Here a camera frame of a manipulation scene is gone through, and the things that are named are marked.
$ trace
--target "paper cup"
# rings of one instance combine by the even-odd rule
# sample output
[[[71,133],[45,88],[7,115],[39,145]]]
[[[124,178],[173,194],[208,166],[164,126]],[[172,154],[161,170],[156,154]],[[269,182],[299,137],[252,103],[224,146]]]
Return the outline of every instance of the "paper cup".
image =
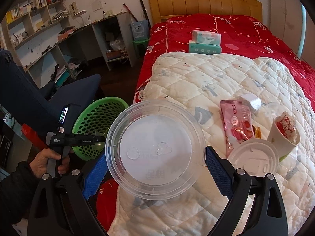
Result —
[[[271,130],[269,132],[269,136],[267,138],[267,141],[272,143],[274,147],[277,149],[278,155],[279,155],[279,161],[283,161],[285,157],[287,157],[299,144],[300,144],[300,133],[296,129],[297,138],[296,138],[296,144],[291,143],[289,140],[287,140],[284,135],[280,132],[278,129],[275,121],[279,118],[279,116],[275,117],[273,119],[273,123],[271,126]]]

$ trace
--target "white quilt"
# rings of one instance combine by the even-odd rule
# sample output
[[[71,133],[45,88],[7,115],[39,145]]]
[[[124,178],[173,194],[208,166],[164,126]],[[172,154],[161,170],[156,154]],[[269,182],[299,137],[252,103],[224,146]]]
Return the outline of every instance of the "white quilt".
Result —
[[[165,98],[187,109],[200,123],[207,145],[225,157],[219,102],[250,92],[263,103],[252,116],[253,124],[261,127],[263,139],[268,136],[274,114],[288,111],[297,120],[301,143],[296,152],[279,163],[275,175],[284,200],[289,235],[294,235],[315,204],[315,114],[303,90],[282,63],[267,57],[252,60],[229,54],[166,53],[153,65],[144,100]],[[234,235],[241,233],[245,226],[252,198],[248,198]],[[108,233],[111,236],[205,236],[226,204],[227,198],[221,196],[204,167],[193,187],[165,201],[142,200],[119,188],[116,217]]]

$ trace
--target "clear plastic lid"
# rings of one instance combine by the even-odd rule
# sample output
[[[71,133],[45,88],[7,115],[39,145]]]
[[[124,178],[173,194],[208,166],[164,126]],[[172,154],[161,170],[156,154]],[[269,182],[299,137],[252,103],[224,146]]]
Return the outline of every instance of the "clear plastic lid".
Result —
[[[150,200],[180,195],[199,177],[205,140],[195,118],[172,102],[152,100],[124,110],[106,139],[106,161],[116,182]]]

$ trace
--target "wooden headboard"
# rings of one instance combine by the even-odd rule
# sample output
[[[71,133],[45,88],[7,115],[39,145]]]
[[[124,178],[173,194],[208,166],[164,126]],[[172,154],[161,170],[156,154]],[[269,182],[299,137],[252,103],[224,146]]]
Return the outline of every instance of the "wooden headboard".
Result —
[[[195,13],[248,15],[262,22],[262,5],[257,0],[149,0],[149,3],[154,24]]]

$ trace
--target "green stool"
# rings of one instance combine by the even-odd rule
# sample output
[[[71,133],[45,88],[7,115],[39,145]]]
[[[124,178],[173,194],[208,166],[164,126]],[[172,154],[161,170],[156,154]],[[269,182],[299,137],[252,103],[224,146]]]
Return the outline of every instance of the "green stool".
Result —
[[[133,41],[133,45],[134,45],[134,49],[136,51],[137,57],[140,57],[140,52],[139,52],[138,46],[139,45],[143,45],[143,48],[146,51],[146,49],[147,49],[147,47],[149,45],[149,41],[150,41],[150,38],[149,39],[145,39],[145,40]]]

